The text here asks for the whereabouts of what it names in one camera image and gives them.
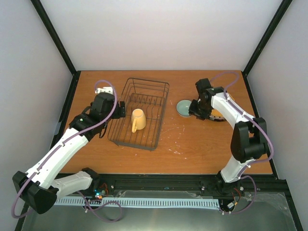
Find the orange dotted plate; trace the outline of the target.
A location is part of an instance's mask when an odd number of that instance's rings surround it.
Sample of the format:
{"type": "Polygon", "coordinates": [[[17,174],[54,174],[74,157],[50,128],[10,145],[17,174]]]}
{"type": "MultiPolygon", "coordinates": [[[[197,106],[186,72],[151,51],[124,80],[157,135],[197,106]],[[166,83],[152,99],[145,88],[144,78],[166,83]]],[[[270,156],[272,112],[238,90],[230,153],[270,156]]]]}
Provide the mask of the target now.
{"type": "Polygon", "coordinates": [[[216,109],[213,109],[212,112],[211,112],[211,116],[214,116],[214,117],[223,117],[223,115],[216,109]]]}

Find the light green ceramic bowl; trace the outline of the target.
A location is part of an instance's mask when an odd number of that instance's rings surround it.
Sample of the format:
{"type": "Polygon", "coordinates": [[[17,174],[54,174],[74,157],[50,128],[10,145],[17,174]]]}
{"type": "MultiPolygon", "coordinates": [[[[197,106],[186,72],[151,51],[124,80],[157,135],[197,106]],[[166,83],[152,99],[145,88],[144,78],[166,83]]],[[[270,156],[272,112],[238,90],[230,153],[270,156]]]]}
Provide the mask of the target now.
{"type": "Polygon", "coordinates": [[[178,114],[182,117],[190,117],[191,115],[189,114],[189,107],[191,105],[190,100],[181,100],[177,103],[176,105],[176,110],[178,114]]]}

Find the yellow ceramic mug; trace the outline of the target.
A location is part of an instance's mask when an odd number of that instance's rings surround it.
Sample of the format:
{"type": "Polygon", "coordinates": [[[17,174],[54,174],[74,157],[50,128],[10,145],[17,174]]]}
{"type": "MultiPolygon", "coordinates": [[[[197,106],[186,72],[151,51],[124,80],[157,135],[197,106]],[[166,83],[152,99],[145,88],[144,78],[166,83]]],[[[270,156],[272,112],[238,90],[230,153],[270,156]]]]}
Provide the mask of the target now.
{"type": "Polygon", "coordinates": [[[135,133],[137,130],[142,130],[146,127],[146,116],[142,109],[135,109],[131,115],[132,128],[131,132],[135,133]]]}

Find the dark wire dish rack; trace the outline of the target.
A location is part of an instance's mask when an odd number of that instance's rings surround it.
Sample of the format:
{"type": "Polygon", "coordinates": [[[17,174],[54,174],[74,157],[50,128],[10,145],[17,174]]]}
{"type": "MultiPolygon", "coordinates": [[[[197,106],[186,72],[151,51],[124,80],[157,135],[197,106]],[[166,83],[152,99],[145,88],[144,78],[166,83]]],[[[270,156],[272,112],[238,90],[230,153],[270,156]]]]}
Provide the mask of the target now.
{"type": "Polygon", "coordinates": [[[108,124],[108,139],[118,146],[155,150],[168,93],[167,82],[128,78],[120,97],[125,103],[126,117],[108,124]]]}

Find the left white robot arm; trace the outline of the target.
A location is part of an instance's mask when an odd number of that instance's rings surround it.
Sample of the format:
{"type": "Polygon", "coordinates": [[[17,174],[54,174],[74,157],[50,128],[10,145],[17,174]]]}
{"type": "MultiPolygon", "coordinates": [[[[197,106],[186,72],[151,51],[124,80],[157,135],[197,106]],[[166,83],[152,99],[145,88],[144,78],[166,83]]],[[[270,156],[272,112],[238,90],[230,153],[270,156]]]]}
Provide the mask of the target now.
{"type": "Polygon", "coordinates": [[[21,198],[38,214],[47,212],[56,200],[77,191],[102,191],[100,176],[90,168],[57,178],[67,162],[96,135],[102,138],[111,119],[125,116],[125,103],[117,101],[115,91],[99,89],[94,101],[69,124],[60,140],[26,172],[17,171],[13,183],[21,198]]]}

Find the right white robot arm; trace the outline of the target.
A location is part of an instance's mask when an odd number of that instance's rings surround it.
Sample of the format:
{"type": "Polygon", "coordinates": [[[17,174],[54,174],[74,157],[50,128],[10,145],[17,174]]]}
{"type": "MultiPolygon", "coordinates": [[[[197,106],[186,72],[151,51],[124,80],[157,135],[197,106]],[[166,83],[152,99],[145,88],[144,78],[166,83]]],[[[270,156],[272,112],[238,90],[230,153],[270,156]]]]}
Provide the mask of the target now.
{"type": "Polygon", "coordinates": [[[189,114],[200,120],[209,119],[217,110],[233,129],[231,158],[210,185],[221,195],[239,186],[244,171],[269,150],[266,121],[244,111],[223,87],[212,87],[209,79],[195,84],[198,99],[192,100],[189,114]]]}

